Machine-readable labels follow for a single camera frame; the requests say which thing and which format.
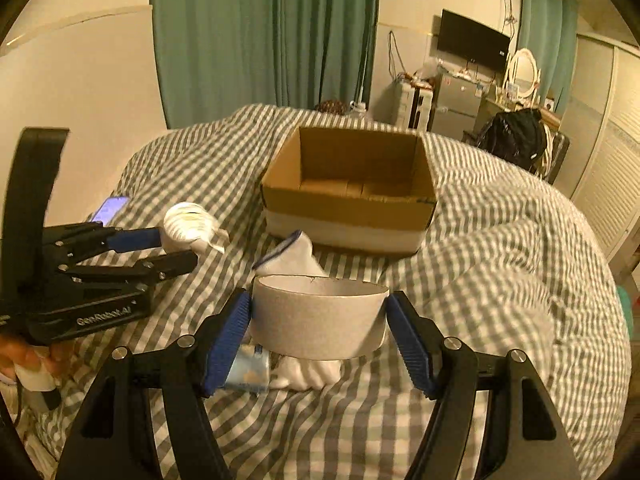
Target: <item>sliding closet door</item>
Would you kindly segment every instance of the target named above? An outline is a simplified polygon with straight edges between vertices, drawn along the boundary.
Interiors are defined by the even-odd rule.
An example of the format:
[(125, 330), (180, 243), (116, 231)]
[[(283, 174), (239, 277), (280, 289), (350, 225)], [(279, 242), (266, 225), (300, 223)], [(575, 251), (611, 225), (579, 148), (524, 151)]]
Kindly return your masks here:
[(578, 37), (571, 97), (560, 131), (571, 141), (554, 187), (571, 198), (602, 126), (613, 66), (613, 47)]
[(609, 258), (640, 210), (639, 74), (640, 59), (616, 47), (604, 130), (573, 197)]

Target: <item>metal bolt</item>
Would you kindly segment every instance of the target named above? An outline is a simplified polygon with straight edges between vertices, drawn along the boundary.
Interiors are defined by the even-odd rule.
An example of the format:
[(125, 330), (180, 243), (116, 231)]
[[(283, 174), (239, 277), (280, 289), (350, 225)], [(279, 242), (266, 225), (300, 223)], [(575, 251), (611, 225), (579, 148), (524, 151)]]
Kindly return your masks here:
[(522, 350), (511, 350), (511, 359), (517, 363), (523, 363), (527, 360), (527, 355)]
[(118, 346), (113, 352), (111, 352), (111, 357), (119, 361), (127, 356), (127, 352), (128, 350), (126, 346)]
[(449, 350), (460, 350), (462, 348), (462, 343), (457, 337), (447, 337), (444, 340), (444, 346)]
[(180, 348), (191, 348), (196, 343), (196, 338), (192, 335), (183, 335), (178, 339), (178, 346)]

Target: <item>black backpack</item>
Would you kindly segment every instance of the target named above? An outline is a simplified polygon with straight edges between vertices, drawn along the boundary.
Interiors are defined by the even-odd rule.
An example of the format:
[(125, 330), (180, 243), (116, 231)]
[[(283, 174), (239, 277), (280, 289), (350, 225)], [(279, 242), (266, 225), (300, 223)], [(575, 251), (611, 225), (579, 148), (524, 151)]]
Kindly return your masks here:
[(476, 147), (534, 173), (546, 150), (546, 134), (537, 108), (501, 112), (482, 129)]

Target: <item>black tv screen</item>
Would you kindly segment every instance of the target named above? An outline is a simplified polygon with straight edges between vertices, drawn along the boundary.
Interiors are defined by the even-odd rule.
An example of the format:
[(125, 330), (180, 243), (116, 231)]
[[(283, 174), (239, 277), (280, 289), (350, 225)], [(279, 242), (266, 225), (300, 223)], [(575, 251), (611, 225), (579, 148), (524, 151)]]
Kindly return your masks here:
[(504, 72), (510, 38), (482, 23), (442, 10), (438, 50)]

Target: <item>checkered bedspread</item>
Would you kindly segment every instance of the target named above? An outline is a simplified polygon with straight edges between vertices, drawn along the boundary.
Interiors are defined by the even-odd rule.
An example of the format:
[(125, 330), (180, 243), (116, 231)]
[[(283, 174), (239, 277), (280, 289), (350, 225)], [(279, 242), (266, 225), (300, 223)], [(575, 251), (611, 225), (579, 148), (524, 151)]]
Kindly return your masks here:
[[(175, 130), (129, 161), (116, 194), (131, 198), (114, 219), (124, 228), (158, 225), (165, 210), (197, 202), (232, 236), (196, 272), (158, 286), (154, 314), (81, 341), (63, 406), (38, 434), (60, 456), (95, 370), (118, 345), (163, 348), (193, 333), (255, 260), (276, 245), (266, 234), (259, 183), (297, 124), (354, 126), (347, 118), (251, 105), (224, 120)], [(390, 128), (368, 123), (371, 128)], [(476, 351), (522, 348), (545, 381), (583, 478), (612, 457), (630, 373), (628, 336), (607, 262), (573, 205), (555, 189), (475, 148), (424, 134), (438, 206), (422, 248), (399, 261), (316, 253), (331, 276), (404, 290), (419, 313)], [(101, 257), (124, 264), (139, 253)], [(404, 478), (433, 403), (412, 389), (393, 339), (346, 361), (342, 380), (320, 392), (218, 391), (205, 400), (216, 439), (238, 478)], [(178, 477), (159, 394), (152, 416), (162, 471)], [(484, 427), (478, 394), (460, 478), (471, 479)]]

